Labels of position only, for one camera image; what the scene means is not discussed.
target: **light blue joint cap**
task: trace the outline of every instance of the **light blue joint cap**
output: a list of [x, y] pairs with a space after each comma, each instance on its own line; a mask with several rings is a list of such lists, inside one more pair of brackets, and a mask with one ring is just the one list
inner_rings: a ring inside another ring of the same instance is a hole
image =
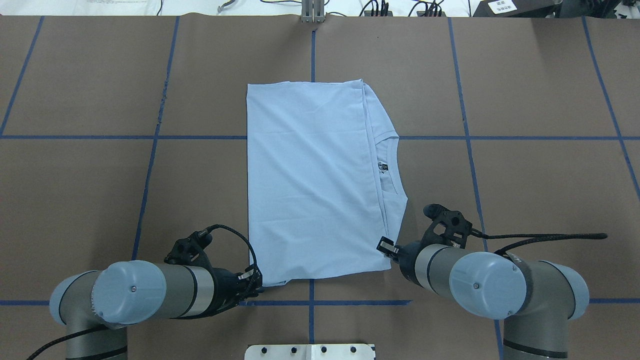
[[517, 313], [527, 295], [522, 271], [491, 252], [472, 252], [460, 258], [449, 274], [449, 287], [465, 310], [494, 320]]
[[62, 317], [60, 317], [60, 303], [62, 302], [62, 297], [65, 296], [67, 289], [69, 289], [69, 286], [71, 286], [71, 284], [73, 284], [74, 281], [78, 280], [80, 276], [84, 274], [89, 274], [90, 272], [96, 272], [96, 271], [97, 270], [85, 271], [81, 274], [67, 277], [66, 279], [62, 280], [62, 282], [59, 283], [55, 289], [53, 289], [53, 293], [49, 298], [49, 312], [53, 317], [53, 320], [55, 320], [58, 324], [66, 325], [65, 322], [62, 321]]
[[568, 266], [558, 265], [544, 260], [541, 260], [541, 262], [547, 263], [558, 269], [558, 271], [560, 271], [564, 275], [564, 278], [569, 282], [569, 286], [571, 286], [573, 299], [575, 301], [575, 309], [573, 310], [573, 314], [569, 316], [569, 320], [575, 320], [582, 316], [584, 312], [587, 311], [587, 306], [589, 306], [589, 288], [582, 276]]
[[164, 274], [142, 260], [111, 264], [95, 280], [93, 312], [106, 322], [131, 325], [150, 318], [166, 295]]

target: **label with qr code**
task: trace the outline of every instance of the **label with qr code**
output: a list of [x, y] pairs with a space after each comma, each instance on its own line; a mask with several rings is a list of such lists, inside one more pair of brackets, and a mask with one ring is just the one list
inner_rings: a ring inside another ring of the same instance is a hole
[[511, 0], [498, 0], [488, 3], [494, 14], [508, 13], [518, 10]]

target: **gray robot arm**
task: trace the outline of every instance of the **gray robot arm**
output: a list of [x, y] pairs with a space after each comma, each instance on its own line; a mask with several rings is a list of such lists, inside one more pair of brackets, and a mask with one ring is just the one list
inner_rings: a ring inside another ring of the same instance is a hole
[[245, 273], [211, 266], [204, 247], [217, 228], [238, 234], [249, 245], [233, 229], [214, 225], [176, 241], [165, 264], [123, 261], [62, 281], [49, 301], [51, 316], [67, 326], [70, 336], [91, 331], [68, 340], [67, 359], [124, 360], [129, 325], [214, 316], [257, 296], [262, 275], [250, 245], [254, 262]]
[[[589, 304], [584, 279], [548, 261], [466, 250], [472, 225], [460, 212], [439, 205], [424, 212], [434, 221], [421, 241], [394, 246], [383, 238], [378, 250], [398, 262], [416, 285], [475, 315], [504, 319], [505, 360], [566, 359], [568, 321], [582, 316]], [[433, 232], [437, 225], [445, 227], [443, 234]]]

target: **cloth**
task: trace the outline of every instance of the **cloth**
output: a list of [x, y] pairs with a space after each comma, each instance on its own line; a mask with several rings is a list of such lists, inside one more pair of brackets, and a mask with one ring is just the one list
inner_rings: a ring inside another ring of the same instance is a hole
[[265, 286], [387, 270], [406, 195], [398, 135], [362, 80], [248, 85], [249, 239]]

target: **white bracket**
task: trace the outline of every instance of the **white bracket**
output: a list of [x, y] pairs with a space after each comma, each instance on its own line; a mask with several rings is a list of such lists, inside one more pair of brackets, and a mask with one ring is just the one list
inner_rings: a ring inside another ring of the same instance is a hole
[[376, 347], [370, 344], [252, 345], [244, 360], [375, 360]]
[[302, 22], [324, 22], [324, 0], [302, 0]]

